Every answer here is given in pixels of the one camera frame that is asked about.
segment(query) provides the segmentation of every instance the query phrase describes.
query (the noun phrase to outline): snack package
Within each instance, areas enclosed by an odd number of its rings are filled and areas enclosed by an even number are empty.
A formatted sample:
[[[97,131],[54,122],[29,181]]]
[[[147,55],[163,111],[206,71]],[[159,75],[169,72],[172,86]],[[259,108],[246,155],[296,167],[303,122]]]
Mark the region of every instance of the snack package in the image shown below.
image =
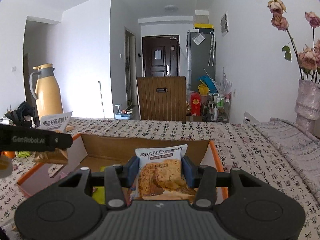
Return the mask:
[[[65,133],[72,112],[42,116],[38,129]],[[34,162],[68,164],[67,150],[56,148],[55,151],[35,152]]]
[[[181,158],[187,144],[167,148],[136,149],[139,157],[139,172],[136,198],[144,200],[193,201],[196,191],[187,186],[181,176]]]

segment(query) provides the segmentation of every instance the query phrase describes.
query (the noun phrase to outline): vase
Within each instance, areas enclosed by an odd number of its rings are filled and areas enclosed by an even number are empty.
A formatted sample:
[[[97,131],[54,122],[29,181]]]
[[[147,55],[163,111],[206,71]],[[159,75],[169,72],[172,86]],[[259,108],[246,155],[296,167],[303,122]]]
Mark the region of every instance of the vase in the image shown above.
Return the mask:
[[[316,120],[320,117],[320,85],[310,80],[299,79],[298,97],[294,111],[296,123],[313,133]]]

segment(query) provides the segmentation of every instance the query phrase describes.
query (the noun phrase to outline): chair backrest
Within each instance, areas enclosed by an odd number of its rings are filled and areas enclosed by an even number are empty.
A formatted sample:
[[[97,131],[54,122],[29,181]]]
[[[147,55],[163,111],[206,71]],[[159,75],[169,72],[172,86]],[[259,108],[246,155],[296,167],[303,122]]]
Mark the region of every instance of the chair backrest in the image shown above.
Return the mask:
[[[186,77],[137,78],[141,120],[186,121]]]

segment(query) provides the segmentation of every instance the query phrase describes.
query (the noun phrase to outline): refrigerator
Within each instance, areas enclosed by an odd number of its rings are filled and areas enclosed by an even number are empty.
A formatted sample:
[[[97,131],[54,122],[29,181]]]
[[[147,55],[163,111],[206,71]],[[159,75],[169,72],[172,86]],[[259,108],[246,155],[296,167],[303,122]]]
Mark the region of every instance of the refrigerator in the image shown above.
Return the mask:
[[[198,34],[199,33],[193,32],[187,33],[188,89],[195,92],[199,92],[198,85],[200,84],[200,81],[198,79],[203,75],[206,75],[204,68],[209,76],[211,76],[213,80],[216,80],[215,55],[211,55],[210,64],[208,66],[212,35],[203,34],[205,39],[199,45],[197,45],[192,38]]]

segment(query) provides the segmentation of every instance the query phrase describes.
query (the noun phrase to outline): red box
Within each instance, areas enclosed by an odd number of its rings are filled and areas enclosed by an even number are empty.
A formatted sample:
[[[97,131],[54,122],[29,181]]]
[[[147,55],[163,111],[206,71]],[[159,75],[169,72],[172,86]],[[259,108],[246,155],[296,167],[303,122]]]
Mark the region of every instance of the red box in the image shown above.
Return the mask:
[[[201,115],[201,96],[198,93],[191,94],[191,115]]]

